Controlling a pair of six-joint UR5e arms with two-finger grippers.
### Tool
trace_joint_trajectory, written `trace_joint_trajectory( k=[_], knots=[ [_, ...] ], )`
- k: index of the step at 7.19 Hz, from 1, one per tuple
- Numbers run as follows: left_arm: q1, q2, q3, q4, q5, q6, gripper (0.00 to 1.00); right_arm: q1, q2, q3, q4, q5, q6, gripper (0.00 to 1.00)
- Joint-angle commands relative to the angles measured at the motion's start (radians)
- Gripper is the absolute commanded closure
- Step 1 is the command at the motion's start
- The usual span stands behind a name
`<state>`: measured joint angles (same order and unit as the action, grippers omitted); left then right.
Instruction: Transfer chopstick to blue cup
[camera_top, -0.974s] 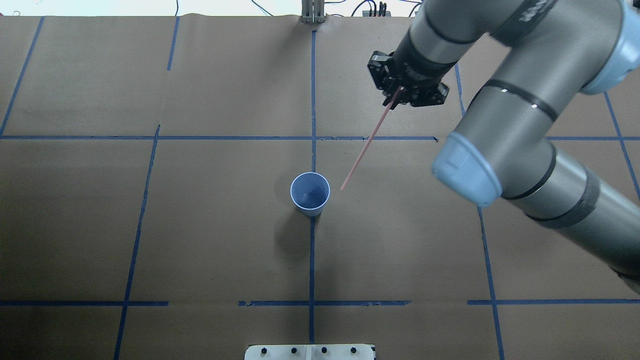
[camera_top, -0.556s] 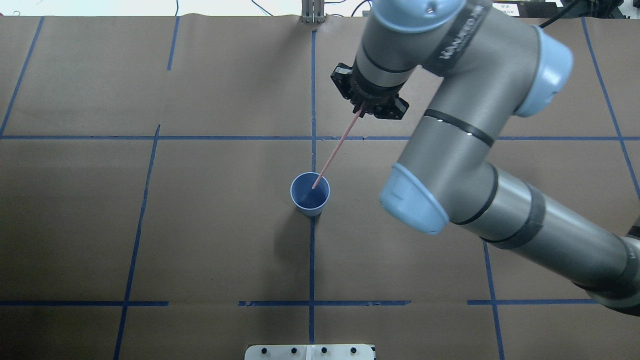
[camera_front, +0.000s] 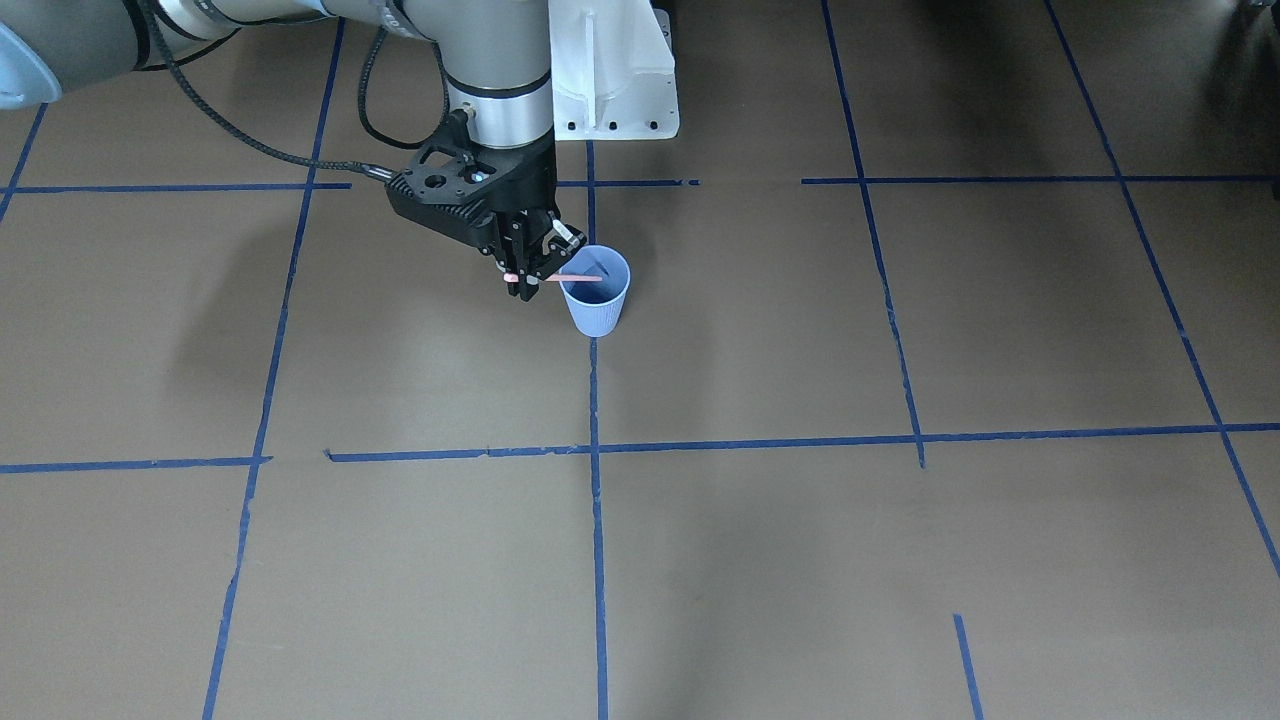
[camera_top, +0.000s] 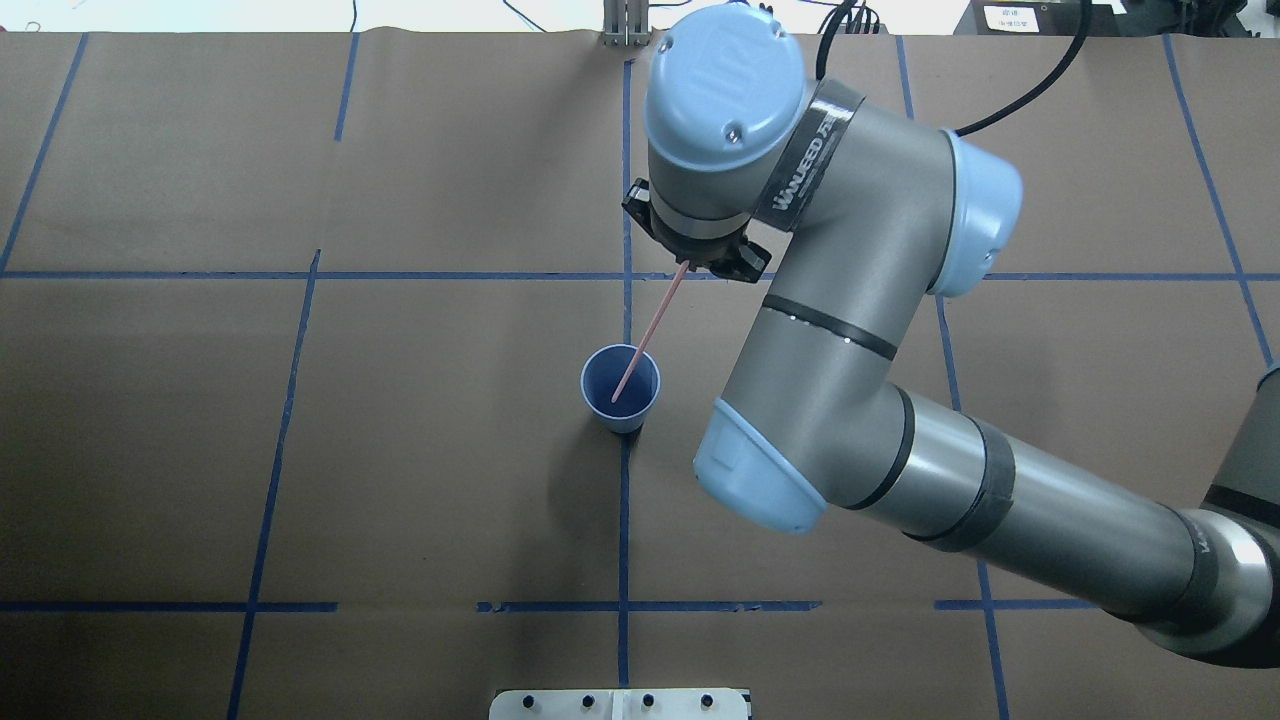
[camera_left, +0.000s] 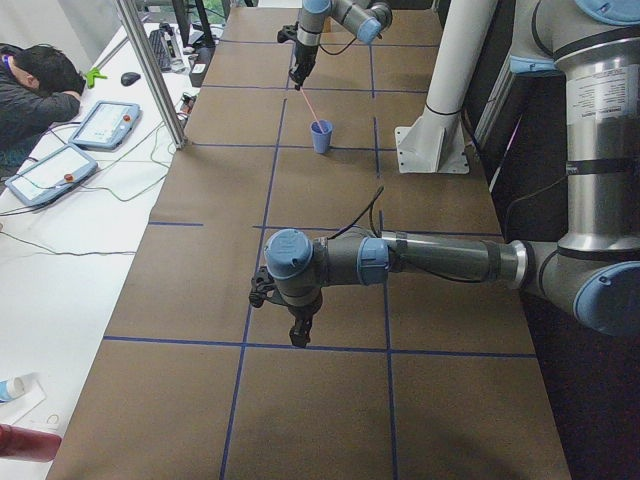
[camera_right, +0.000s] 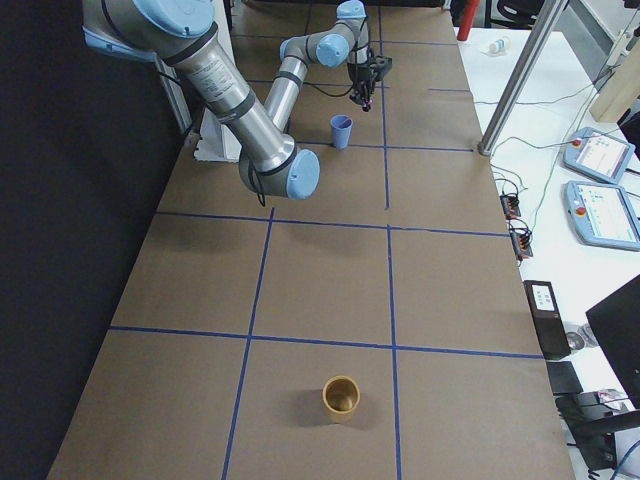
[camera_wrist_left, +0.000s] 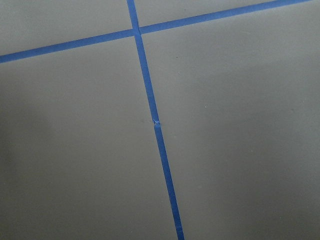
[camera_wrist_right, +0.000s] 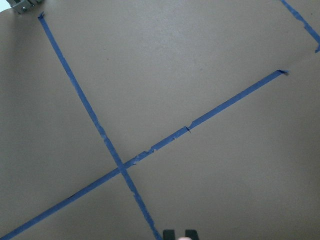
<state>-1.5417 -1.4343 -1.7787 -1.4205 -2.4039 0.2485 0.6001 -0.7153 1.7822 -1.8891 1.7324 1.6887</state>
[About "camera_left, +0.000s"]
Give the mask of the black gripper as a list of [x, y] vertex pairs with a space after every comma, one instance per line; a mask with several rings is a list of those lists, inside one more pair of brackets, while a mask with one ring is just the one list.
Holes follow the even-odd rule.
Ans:
[[311, 341], [313, 316], [321, 309], [323, 298], [320, 287], [287, 288], [280, 291], [296, 321], [289, 330], [294, 347], [306, 347]]
[[303, 86], [311, 74], [317, 55], [317, 46], [296, 43], [294, 46], [294, 63], [289, 69], [289, 78], [295, 86]]

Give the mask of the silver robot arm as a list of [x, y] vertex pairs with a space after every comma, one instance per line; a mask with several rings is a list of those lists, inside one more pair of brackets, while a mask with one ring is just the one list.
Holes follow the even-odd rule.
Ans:
[[284, 25], [277, 41], [294, 42], [295, 61], [289, 78], [300, 90], [311, 74], [321, 43], [324, 23], [333, 19], [349, 31], [355, 39], [371, 44], [393, 21], [392, 9], [384, 1], [304, 0], [293, 25]]
[[464, 97], [495, 10], [492, 1], [455, 1], [443, 30], [422, 114], [394, 132], [401, 177], [427, 177], [423, 228], [398, 229], [410, 205], [397, 191], [368, 227], [352, 223], [311, 239], [296, 228], [275, 232], [252, 280], [250, 303], [286, 308], [298, 348], [309, 344], [322, 292], [378, 285], [392, 274], [429, 275], [417, 302], [473, 319], [482, 285], [501, 282], [537, 295], [580, 324], [609, 336], [639, 331], [638, 190], [639, 7], [631, 1], [519, 1], [511, 67], [518, 74], [566, 78], [567, 232], [555, 242], [489, 241], [477, 231], [441, 235], [438, 222], [470, 220], [476, 200], [461, 181]]

